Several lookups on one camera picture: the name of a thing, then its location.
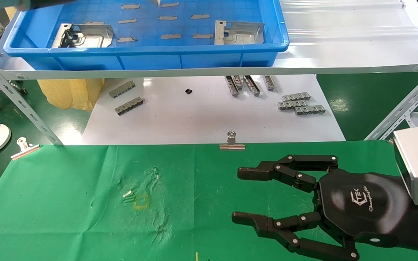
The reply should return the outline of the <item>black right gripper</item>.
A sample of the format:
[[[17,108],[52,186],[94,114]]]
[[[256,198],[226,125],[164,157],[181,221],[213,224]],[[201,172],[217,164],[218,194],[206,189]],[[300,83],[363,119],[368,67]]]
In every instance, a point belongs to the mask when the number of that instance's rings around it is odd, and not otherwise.
[[[257,167],[240,167],[241,180],[277,180],[303,192],[317,189],[319,212],[274,219],[266,215],[233,212],[235,224],[251,226],[258,237],[276,240],[286,250],[321,261],[358,261],[357,243],[380,248],[418,251],[418,205],[400,177],[379,173],[349,173],[337,169],[333,155],[287,155],[262,161]],[[320,178],[305,171],[331,171]],[[341,246],[299,238],[297,231],[319,225]]]

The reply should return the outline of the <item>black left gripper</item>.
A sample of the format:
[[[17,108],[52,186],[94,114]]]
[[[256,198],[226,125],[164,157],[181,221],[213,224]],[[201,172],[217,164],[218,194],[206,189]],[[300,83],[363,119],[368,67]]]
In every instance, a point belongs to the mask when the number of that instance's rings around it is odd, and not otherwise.
[[[74,2],[74,0],[30,0],[29,9],[35,10],[43,7],[51,7],[54,5],[68,4]]]

